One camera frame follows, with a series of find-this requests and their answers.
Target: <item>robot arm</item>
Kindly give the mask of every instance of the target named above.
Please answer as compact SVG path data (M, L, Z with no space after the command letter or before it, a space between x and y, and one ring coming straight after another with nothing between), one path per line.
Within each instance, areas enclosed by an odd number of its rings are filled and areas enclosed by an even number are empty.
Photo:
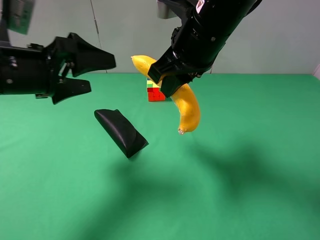
M56 37L47 47L12 46L8 29L26 34L34 0L3 0L0 22L0 95L35 94L53 104L91 92L86 80L67 78L116 67L114 55L90 45L76 33Z
M158 17L179 17L171 46L151 65L148 75L168 98L208 71L241 20L262 0L157 0Z

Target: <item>green surface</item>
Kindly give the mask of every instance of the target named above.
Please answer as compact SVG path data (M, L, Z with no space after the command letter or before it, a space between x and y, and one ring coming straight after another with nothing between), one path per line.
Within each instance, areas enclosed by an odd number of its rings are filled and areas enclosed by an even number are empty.
M202 120L140 74L87 74L58 105L0 96L0 240L319 240L320 82L204 75ZM119 109L149 145L129 161L94 117Z

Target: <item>white wall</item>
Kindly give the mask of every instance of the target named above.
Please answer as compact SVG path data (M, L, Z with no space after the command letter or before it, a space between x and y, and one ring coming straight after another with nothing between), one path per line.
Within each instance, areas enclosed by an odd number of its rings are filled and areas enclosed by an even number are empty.
M102 48L117 68L136 73L130 56L159 58L178 18L158 19L156 0L92 0ZM214 73L312 74L320 64L320 0L263 0L228 39ZM15 45L50 43L78 33L99 46L90 0L37 0L28 36L11 33Z

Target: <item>black object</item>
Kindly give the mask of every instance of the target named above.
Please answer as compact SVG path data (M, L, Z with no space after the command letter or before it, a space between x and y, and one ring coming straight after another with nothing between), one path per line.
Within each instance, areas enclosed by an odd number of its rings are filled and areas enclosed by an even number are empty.
M158 0L181 19L171 46L153 63L148 75L163 78L161 92L168 98L183 84L208 71L241 20L261 0Z
M96 110L94 116L128 159L148 145L147 140L118 109Z
M34 43L28 48L11 46L8 35L8 25L13 19L11 5L9 0L3 0L2 4L0 95L35 94L38 99L52 97L53 104L57 104L91 92L88 81L67 78L69 70L73 77L78 77L116 67L113 54L92 46L76 33L67 38L56 37L47 47Z

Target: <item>banana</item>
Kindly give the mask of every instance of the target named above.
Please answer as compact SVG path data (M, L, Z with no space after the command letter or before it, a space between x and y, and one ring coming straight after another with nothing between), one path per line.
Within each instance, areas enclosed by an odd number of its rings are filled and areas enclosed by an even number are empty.
M155 63L156 60L145 55L136 55L131 57L135 68L144 76L151 79L148 75L151 64ZM180 113L180 124L178 132L180 135L184 133L193 132L199 125L201 113L197 98L186 83L181 86L172 96L172 100L179 109Z

